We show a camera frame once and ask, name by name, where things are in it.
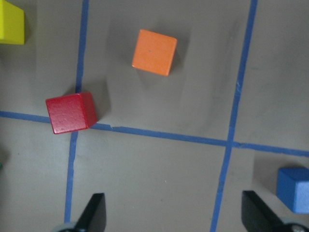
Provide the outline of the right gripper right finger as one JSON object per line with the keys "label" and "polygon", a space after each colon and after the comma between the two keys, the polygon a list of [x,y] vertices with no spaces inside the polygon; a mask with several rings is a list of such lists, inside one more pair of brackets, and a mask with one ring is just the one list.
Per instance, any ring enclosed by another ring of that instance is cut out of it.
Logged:
{"label": "right gripper right finger", "polygon": [[290,231],[290,226],[284,224],[253,190],[242,192],[241,221],[248,232]]}

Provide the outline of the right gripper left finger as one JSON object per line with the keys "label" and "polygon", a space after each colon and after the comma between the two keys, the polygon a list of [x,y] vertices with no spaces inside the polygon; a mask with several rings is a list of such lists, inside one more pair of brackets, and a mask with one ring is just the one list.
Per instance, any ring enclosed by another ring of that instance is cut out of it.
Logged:
{"label": "right gripper left finger", "polygon": [[74,232],[104,232],[106,228],[106,202],[104,193],[92,195],[80,218],[73,227]]}

